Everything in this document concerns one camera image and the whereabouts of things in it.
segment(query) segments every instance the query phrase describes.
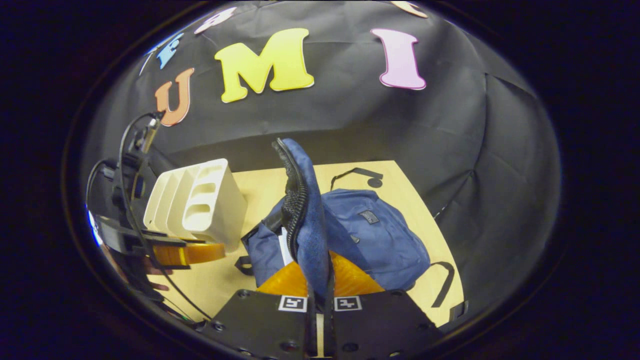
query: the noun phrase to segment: foam letter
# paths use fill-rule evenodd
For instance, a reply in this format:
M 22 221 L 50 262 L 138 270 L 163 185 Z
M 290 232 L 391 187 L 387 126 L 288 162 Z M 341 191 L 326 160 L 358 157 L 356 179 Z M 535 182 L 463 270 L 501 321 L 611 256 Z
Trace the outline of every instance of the foam letter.
M 427 14 L 419 12 L 418 10 L 414 9 L 414 8 L 419 9 L 417 5 L 411 4 L 408 1 L 392 1 L 391 3 L 408 13 L 412 13 L 419 17 L 424 17 L 424 18 L 427 17 Z
M 383 85 L 394 88 L 422 90 L 427 87 L 424 79 L 418 75 L 413 44 L 418 39 L 396 30 L 371 29 L 371 33 L 382 40 L 387 59 L 387 71 L 380 75 Z
M 309 35 L 307 29 L 287 29 L 273 34 L 260 55 L 242 43 L 229 45 L 218 51 L 214 58 L 222 64 L 225 82 L 223 102 L 244 99 L 247 89 L 240 85 L 239 77 L 256 93 L 261 93 L 273 67 L 273 80 L 269 84 L 275 91 L 308 88 L 314 77 L 307 74 L 302 53 L 302 40 Z
M 158 111 L 166 111 L 160 123 L 164 126 L 174 126 L 189 112 L 189 105 L 191 104 L 191 94 L 189 93 L 189 79 L 195 69 L 192 67 L 178 74 L 175 77 L 175 82 L 178 83 L 178 108 L 176 110 L 169 109 L 169 88 L 171 87 L 171 81 L 163 84 L 156 90 L 156 101 Z
M 173 40 L 171 40 L 171 42 L 167 46 L 165 46 L 164 49 L 160 51 L 160 53 L 158 53 L 157 58 L 160 59 L 161 70 L 164 68 L 166 63 L 168 63 L 169 60 L 173 57 L 173 54 L 175 54 L 175 49 L 178 47 L 178 44 L 180 44 L 179 38 L 181 38 L 183 35 L 184 33 L 179 34 L 178 36 L 173 38 Z
M 200 25 L 200 27 L 198 27 L 196 31 L 194 31 L 193 33 L 199 34 L 205 31 L 206 29 L 209 29 L 211 26 L 218 25 L 224 20 L 227 20 L 228 18 L 230 18 L 231 15 L 234 14 L 235 10 L 236 10 L 236 7 L 233 7 L 233 8 L 226 9 L 223 12 L 217 13 L 216 15 L 213 15 L 212 17 L 208 18 L 204 23 L 202 23 L 202 25 Z

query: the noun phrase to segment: black fabric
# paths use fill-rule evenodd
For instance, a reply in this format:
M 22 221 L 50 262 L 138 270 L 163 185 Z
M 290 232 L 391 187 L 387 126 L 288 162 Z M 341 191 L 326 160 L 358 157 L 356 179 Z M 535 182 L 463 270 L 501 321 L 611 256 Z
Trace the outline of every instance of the black fabric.
M 436 221 L 470 299 L 468 314 L 503 301 L 543 254 L 559 205 L 556 138 L 526 80 L 435 12 L 422 19 L 386 2 L 259 4 L 225 5 L 238 9 L 205 36 L 193 34 L 202 20 L 186 27 L 162 70 L 152 57 L 139 75 L 147 59 L 141 51 L 92 119 L 84 173 L 117 151 L 128 121 L 156 109 L 160 85 L 175 87 L 176 75 L 194 67 L 189 113 L 160 129 L 154 142 L 171 163 L 226 158 L 234 172 L 281 167 L 265 151 L 278 136 L 294 138 L 316 165 L 395 160 L 432 215 L 440 213 Z M 238 42 L 260 53 L 273 33 L 290 28 L 309 30 L 303 52 L 315 84 L 285 92 L 267 85 L 261 94 L 249 89 L 245 99 L 222 103 L 214 54 Z M 418 39 L 413 48 L 425 89 L 380 83 L 385 55 L 372 28 Z M 176 105 L 172 88 L 170 106 Z M 99 192 L 104 183 L 95 187 Z

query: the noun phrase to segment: orange letter u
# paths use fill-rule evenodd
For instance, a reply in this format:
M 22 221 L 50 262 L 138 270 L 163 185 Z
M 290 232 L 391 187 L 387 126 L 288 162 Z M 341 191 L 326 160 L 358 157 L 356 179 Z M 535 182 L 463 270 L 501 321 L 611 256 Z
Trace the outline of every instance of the orange letter u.
M 169 88 L 171 81 L 163 84 L 156 90 L 156 100 L 158 111 L 166 111 L 160 123 L 164 126 L 174 126 L 187 116 L 189 105 L 191 104 L 191 95 L 189 93 L 189 79 L 195 69 L 192 67 L 178 74 L 175 82 L 178 83 L 178 108 L 169 109 Z

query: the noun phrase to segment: blue fabric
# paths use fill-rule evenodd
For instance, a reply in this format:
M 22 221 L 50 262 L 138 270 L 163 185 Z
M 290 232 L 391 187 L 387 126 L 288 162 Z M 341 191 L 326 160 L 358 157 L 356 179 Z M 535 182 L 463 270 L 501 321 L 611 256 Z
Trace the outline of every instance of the blue fabric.
M 307 154 L 293 140 L 283 142 L 308 186 L 307 212 L 298 233 L 298 264 L 316 293 L 326 295 L 329 249 L 349 259 L 386 290 L 410 288 L 431 262 L 400 211 L 370 190 L 338 189 L 321 196 Z M 270 215 L 280 211 L 282 203 L 276 204 Z M 371 222 L 361 215 L 365 211 L 374 215 Z M 257 286 L 284 266 L 278 236 L 263 224 L 248 239 L 247 251 Z
M 291 139 L 282 142 L 298 164 L 308 190 L 307 213 L 298 233 L 298 264 L 313 290 L 324 298 L 329 280 L 329 248 L 316 172 L 311 159 L 298 143 Z
M 349 256 L 345 258 L 365 270 L 386 290 L 407 290 L 429 268 L 431 260 L 420 238 L 409 230 L 400 211 L 382 201 L 376 192 L 337 189 L 324 194 L 323 202 L 331 217 L 342 224 L 349 235 L 360 239 L 357 248 L 369 264 L 364 267 L 366 265 L 358 264 Z M 367 210 L 379 221 L 370 224 L 360 215 Z M 336 245 L 342 248 L 346 243 L 341 241 Z

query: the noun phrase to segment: white organizer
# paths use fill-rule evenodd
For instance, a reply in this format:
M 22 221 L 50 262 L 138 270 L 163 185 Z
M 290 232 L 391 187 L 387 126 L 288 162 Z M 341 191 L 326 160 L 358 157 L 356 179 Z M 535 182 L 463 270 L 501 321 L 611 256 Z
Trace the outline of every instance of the white organizer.
M 226 159 L 162 173 L 151 192 L 144 223 L 149 230 L 237 249 L 247 203 Z

